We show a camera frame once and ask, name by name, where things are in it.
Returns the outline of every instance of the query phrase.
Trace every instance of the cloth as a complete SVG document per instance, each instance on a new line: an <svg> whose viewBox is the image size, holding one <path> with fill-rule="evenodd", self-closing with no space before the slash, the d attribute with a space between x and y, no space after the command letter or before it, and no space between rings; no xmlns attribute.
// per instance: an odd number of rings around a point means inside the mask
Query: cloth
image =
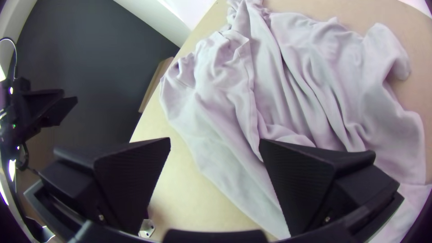
<svg viewBox="0 0 432 243"><path fill-rule="evenodd" d="M231 0L228 25L200 41L161 79L160 102L199 170L277 238L290 237L258 150L259 139L339 151L374 150L375 165L405 200L376 242L405 235L426 200L418 114L385 79L406 79L408 55L375 24L365 37L336 18L272 13L261 0Z"/></svg>

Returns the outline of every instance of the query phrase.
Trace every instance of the wooden table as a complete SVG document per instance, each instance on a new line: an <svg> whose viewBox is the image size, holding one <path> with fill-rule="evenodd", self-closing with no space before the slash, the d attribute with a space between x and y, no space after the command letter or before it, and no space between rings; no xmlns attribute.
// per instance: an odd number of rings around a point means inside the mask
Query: wooden table
<svg viewBox="0 0 432 243"><path fill-rule="evenodd" d="M411 60L407 81L392 81L400 103L420 114L424 123L426 158L432 158L432 20L397 0L267 0L275 12L293 11L317 20L337 16L360 34L376 22L387 25L398 37ZM226 24L228 5L218 0L190 34L174 62L194 50L196 43ZM201 175L179 134L168 124L159 103L159 87L151 97L133 133L131 142L159 137L171 138L171 153L157 182L149 205L156 230L152 239L161 240L170 229L192 231L238 231L260 227L234 206ZM427 167L432 178L432 166ZM275 238L266 234L269 240Z"/></svg>

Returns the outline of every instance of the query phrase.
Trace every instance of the dark gray wall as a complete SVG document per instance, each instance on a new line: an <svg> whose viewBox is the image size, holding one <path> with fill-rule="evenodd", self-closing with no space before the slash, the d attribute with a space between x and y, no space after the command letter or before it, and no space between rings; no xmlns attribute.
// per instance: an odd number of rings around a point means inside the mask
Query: dark gray wall
<svg viewBox="0 0 432 243"><path fill-rule="evenodd" d="M178 47L112 0L38 0L17 44L17 76L78 105L54 130L66 147L128 142L160 61Z"/></svg>

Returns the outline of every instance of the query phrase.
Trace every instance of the crumpled towel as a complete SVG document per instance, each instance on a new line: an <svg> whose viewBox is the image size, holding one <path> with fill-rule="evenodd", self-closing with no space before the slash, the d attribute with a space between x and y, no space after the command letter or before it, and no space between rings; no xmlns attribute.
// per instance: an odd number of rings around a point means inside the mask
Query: crumpled towel
<svg viewBox="0 0 432 243"><path fill-rule="evenodd" d="M392 32L365 37L336 18L271 13L232 0L228 26L200 41L161 80L160 101L200 171L277 238L290 237L258 150L259 139L340 151L374 150L404 202L373 238L399 242L431 190L418 114L385 81L406 79L409 58Z"/></svg>

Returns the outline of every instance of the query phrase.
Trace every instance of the metal bracket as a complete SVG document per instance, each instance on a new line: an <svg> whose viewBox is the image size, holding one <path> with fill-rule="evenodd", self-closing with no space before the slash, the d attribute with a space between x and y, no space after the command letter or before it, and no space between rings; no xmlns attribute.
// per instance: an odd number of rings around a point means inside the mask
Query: metal bracket
<svg viewBox="0 0 432 243"><path fill-rule="evenodd" d="M154 232L154 224L150 219L143 220L141 224L141 229L139 230L138 235L142 238L150 238Z"/></svg>

